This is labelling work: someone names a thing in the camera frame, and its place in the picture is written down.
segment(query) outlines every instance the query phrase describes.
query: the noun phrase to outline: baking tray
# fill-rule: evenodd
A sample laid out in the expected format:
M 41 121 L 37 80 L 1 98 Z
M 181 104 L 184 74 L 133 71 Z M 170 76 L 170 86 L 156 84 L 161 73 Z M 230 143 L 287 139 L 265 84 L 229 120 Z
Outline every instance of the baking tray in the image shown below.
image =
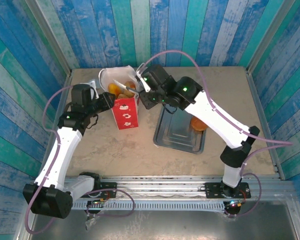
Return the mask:
M 174 107 L 166 105 L 173 112 Z M 192 115 L 179 108 L 170 114 L 164 107 L 154 132 L 153 142 L 157 146 L 175 149 L 192 154 L 201 154 L 204 150 L 206 131 L 196 131 L 190 125 Z

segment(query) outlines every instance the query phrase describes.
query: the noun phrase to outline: paper box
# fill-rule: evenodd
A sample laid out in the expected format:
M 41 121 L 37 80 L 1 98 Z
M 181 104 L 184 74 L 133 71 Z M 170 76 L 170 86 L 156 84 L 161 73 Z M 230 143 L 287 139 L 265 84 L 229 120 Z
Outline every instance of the paper box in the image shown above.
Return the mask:
M 138 90 L 138 82 L 135 79 L 136 72 L 131 66 L 112 67 L 102 69 L 99 73 L 100 86 L 108 92 L 108 85 L 114 83 L 113 79 L 125 84 L 133 81 Z M 139 95 L 135 94 L 131 98 L 121 98 L 114 101 L 114 107 L 111 109 L 114 120 L 119 130 L 136 128 L 138 123 Z

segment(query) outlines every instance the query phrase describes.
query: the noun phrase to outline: food item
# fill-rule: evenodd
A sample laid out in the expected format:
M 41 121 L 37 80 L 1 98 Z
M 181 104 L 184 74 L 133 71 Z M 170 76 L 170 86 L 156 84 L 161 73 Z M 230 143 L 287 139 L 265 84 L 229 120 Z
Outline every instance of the food item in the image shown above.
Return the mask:
M 120 93 L 117 99 L 128 99 L 129 97 L 123 93 Z
M 119 94 L 121 94 L 121 88 L 117 85 L 115 85 L 114 83 L 110 83 L 108 86 L 108 90 L 109 93 L 114 94 L 115 98 L 117 98 L 119 96 Z
M 191 118 L 191 126 L 194 130 L 202 132 L 208 128 L 208 125 L 201 121 L 199 118 L 193 116 Z
M 126 87 L 131 88 L 131 89 L 136 89 L 136 85 L 135 85 L 135 83 L 134 83 L 133 81 L 127 81 L 124 85 L 125 85 Z M 124 93 L 125 95 L 127 95 L 129 98 L 133 98 L 133 97 L 135 96 L 135 94 L 134 94 L 133 92 L 131 92 L 131 91 L 127 90 L 127 89 L 125 89 L 125 90 L 123 91 L 123 93 Z

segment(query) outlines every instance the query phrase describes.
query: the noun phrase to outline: beige tabletop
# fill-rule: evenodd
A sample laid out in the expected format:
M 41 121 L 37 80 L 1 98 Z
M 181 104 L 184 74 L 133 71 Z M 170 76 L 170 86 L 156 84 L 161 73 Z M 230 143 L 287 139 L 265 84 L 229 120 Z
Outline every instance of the beige tabletop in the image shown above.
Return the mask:
M 166 67 L 176 81 L 188 76 L 200 82 L 194 67 Z M 202 67 L 212 99 L 235 119 L 261 129 L 256 107 L 243 67 Z M 98 79 L 100 69 L 75 69 L 72 84 Z M 205 136 L 204 150 L 192 154 L 154 145 L 153 138 L 161 105 L 146 110 L 139 105 L 139 127 L 118 130 L 112 112 L 99 114 L 98 124 L 87 129 L 70 162 L 67 175 L 84 171 L 102 176 L 223 175 L 220 154 L 225 142 L 211 129 Z M 256 141 L 252 151 L 266 147 Z M 274 174 L 268 151 L 251 158 L 245 172 Z

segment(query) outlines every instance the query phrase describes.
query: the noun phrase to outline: cardboard box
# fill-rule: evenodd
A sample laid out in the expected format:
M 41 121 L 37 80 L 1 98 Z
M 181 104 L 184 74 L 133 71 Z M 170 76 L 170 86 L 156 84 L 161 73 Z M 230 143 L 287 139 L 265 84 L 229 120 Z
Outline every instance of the cardboard box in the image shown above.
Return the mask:
M 99 73 L 100 86 L 104 91 L 108 92 L 108 85 L 114 83 L 113 79 L 115 79 L 122 84 L 133 81 L 138 90 L 138 82 L 134 78 L 135 75 L 136 72 L 131 66 L 105 68 Z M 114 101 L 114 107 L 111 110 L 119 130 L 137 128 L 139 126 L 139 102 L 138 94 L 131 98 L 121 98 Z

